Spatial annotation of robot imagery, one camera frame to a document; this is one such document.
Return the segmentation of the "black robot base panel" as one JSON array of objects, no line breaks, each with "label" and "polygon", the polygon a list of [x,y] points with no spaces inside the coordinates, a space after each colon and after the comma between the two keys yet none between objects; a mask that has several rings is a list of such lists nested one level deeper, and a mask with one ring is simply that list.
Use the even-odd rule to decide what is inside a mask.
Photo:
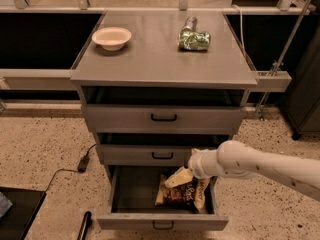
[{"label": "black robot base panel", "polygon": [[46,197],[44,191],[1,187],[12,206],[0,219],[0,240],[24,240]]}]

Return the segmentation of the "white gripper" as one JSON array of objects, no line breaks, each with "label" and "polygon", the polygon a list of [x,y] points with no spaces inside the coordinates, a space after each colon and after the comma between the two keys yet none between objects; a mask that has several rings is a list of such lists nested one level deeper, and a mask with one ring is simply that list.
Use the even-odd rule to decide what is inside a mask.
[{"label": "white gripper", "polygon": [[191,182],[193,176],[197,179],[209,179],[219,175],[216,150],[191,149],[188,168],[181,167],[165,180],[167,188],[174,188]]}]

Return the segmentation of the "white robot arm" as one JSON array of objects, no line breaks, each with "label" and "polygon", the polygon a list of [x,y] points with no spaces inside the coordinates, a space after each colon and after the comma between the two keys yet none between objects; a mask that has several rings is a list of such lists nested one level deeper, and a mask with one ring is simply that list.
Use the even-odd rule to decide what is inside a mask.
[{"label": "white robot arm", "polygon": [[215,150],[192,150],[188,167],[181,167],[165,181],[173,188],[192,180],[214,176],[246,178],[263,175],[314,200],[320,201],[320,161],[267,153],[229,140]]}]

